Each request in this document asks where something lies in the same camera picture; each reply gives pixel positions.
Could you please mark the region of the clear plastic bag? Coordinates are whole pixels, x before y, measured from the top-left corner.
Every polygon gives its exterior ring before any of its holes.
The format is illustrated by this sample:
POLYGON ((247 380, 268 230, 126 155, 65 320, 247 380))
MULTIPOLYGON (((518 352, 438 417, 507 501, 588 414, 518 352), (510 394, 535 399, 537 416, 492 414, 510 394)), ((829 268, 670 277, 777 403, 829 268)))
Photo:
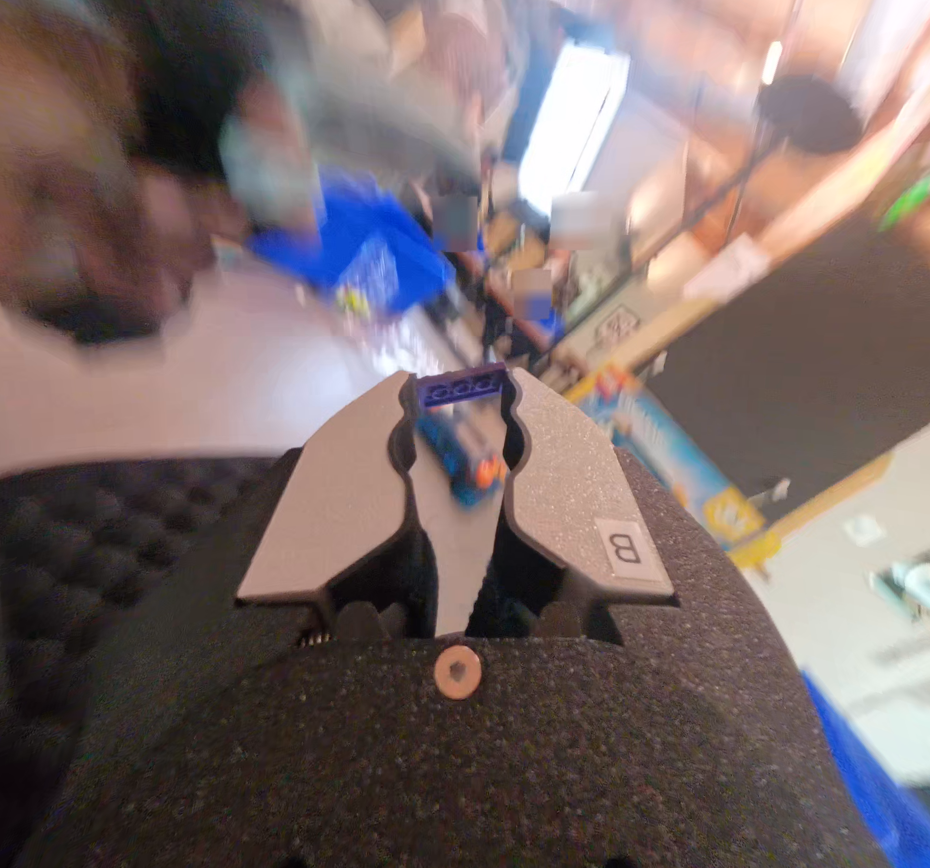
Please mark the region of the clear plastic bag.
POLYGON ((401 283, 392 250, 380 236, 368 238, 340 274, 333 288, 333 299, 343 315, 363 321, 401 316, 401 283), (370 306, 369 316, 352 316, 339 306, 337 293, 342 286, 352 286, 366 293, 370 306))

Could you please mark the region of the blue brick game controller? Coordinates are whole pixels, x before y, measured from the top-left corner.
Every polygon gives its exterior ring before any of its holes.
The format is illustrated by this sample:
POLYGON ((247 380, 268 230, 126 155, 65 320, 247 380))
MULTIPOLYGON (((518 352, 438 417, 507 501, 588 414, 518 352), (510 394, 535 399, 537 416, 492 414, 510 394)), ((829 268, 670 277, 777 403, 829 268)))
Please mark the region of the blue brick game controller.
POLYGON ((416 429, 436 457, 452 498, 461 508, 478 506, 504 486, 509 472, 505 460, 462 407, 425 409, 416 429))

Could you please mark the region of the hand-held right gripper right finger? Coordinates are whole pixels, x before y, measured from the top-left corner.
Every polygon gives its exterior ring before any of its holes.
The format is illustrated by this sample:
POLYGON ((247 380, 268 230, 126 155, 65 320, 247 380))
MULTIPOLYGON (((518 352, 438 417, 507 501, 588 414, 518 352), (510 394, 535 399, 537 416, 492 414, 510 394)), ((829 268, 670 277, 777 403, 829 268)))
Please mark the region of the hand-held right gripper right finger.
POLYGON ((524 369, 509 415, 523 443, 504 494, 507 531, 541 560, 517 572, 543 601, 671 601, 675 587, 608 437, 524 369))

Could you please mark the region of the blue plastic bin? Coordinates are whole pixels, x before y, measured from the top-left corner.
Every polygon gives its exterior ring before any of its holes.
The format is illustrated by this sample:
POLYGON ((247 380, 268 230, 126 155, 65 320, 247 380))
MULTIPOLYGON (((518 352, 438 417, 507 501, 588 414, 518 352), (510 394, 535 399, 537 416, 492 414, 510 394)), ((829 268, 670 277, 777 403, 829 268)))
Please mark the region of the blue plastic bin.
POLYGON ((326 173, 321 219, 314 233, 266 227, 248 240, 262 262, 333 299, 333 288, 360 246, 383 238, 396 260, 403 314, 446 292, 454 270, 420 223, 391 192, 369 177, 326 173))

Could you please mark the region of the purple toy brick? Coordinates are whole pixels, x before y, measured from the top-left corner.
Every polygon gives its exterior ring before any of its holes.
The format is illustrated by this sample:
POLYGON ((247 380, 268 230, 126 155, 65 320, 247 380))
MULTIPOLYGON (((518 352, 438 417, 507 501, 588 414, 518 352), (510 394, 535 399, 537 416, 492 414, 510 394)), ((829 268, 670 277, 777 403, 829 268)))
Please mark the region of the purple toy brick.
POLYGON ((508 369, 502 363, 420 377, 416 380, 418 404, 423 410, 439 409, 494 397, 507 379, 508 369))

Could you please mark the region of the toy set box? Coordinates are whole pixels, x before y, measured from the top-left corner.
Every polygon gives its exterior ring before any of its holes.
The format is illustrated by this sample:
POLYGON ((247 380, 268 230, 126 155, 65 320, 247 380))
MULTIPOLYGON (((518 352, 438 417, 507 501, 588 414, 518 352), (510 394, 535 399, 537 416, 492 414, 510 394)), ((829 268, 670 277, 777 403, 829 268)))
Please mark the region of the toy set box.
POLYGON ((741 570, 761 569, 781 548, 760 510, 731 483, 634 374, 607 364, 565 394, 629 451, 741 570))

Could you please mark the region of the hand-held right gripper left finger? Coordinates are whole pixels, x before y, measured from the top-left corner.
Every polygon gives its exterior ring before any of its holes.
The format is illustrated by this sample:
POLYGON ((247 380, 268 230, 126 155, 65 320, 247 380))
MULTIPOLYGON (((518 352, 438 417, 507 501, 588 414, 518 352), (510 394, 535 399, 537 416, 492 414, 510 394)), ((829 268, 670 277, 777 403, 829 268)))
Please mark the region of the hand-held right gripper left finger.
POLYGON ((401 529, 407 495, 389 439, 409 378, 384 378, 307 440, 239 584, 241 602, 322 594, 401 529))

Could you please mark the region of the black partition panel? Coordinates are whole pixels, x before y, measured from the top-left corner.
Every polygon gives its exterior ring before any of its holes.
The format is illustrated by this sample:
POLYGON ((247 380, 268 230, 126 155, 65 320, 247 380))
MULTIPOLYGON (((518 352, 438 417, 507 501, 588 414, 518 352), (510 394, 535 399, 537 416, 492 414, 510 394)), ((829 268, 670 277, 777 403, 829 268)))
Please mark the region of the black partition panel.
POLYGON ((928 216, 855 212, 667 349, 647 388, 767 523, 929 420, 928 216))

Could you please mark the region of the black cushioned mat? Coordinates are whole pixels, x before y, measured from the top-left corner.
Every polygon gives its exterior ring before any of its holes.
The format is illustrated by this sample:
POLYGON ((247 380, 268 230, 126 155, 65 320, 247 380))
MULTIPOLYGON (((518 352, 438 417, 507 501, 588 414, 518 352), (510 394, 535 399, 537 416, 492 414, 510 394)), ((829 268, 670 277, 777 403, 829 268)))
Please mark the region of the black cushioned mat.
POLYGON ((294 461, 116 460, 2 476, 3 752, 69 743, 100 630, 294 461))

